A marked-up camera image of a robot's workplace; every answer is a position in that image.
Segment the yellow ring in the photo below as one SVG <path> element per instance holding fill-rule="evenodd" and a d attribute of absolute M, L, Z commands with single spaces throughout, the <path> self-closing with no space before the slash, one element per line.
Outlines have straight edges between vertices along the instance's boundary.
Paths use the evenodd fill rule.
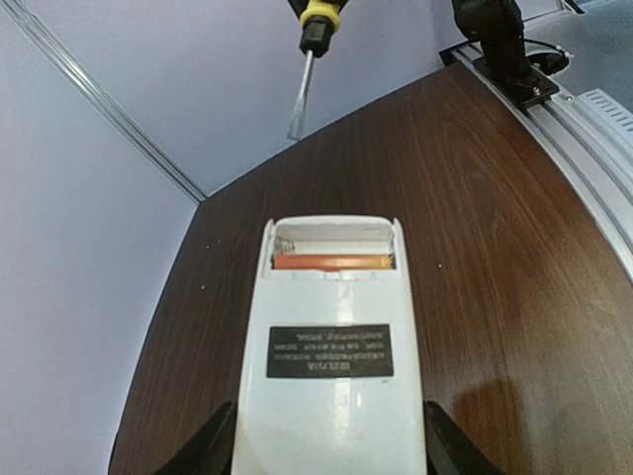
<path fill-rule="evenodd" d="M 310 0 L 308 8 L 304 10 L 299 18 L 301 28 L 304 27 L 310 17 L 314 15 L 321 15 L 331 20 L 334 25 L 334 32 L 338 32 L 340 29 L 340 17 L 338 16 L 338 6 L 331 5 L 329 3 L 321 2 L 320 0 Z"/>

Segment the screwdriver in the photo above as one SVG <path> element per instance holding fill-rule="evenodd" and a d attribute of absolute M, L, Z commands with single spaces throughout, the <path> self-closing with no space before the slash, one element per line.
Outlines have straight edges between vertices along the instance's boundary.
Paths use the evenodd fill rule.
<path fill-rule="evenodd" d="M 299 49 L 306 55 L 299 95 L 293 107 L 288 128 L 288 139 L 298 142 L 304 133 L 308 91 L 315 69 L 315 59 L 329 49 L 332 36 L 340 28 L 338 13 L 346 0 L 310 0 L 299 21 L 303 28 Z"/>

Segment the white vented panel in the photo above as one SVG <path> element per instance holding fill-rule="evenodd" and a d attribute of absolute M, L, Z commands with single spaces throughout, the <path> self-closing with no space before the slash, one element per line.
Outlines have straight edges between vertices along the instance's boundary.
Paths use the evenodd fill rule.
<path fill-rule="evenodd" d="M 579 98 L 633 146 L 633 114 L 601 89 L 593 89 Z"/>

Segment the orange battery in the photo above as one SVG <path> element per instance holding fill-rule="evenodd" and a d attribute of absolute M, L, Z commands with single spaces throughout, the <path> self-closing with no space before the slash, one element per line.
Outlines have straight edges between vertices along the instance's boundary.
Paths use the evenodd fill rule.
<path fill-rule="evenodd" d="M 385 270 L 392 269 L 388 254 L 279 254 L 273 267 L 279 270 Z"/>

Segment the wooden table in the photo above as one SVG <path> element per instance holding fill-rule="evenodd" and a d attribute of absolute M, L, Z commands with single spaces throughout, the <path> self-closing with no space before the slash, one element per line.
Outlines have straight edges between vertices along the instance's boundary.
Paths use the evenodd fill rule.
<path fill-rule="evenodd" d="M 149 329 L 111 473 L 151 473 L 236 400 L 264 224 L 324 213 L 402 221 L 425 397 L 499 468 L 633 473 L 631 283 L 556 166 L 460 65 L 308 137 L 200 207 Z"/>

